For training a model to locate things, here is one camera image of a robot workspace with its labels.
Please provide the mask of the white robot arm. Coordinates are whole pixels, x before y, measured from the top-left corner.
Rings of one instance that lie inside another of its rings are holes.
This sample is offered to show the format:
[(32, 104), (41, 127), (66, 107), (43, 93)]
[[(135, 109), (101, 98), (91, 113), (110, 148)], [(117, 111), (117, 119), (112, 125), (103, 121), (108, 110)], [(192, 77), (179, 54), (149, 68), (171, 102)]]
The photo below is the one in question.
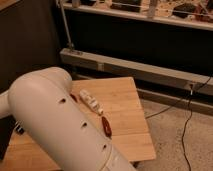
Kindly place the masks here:
[(0, 94), (0, 119), (12, 115), (63, 171), (136, 171), (70, 96), (60, 67), (18, 77)]

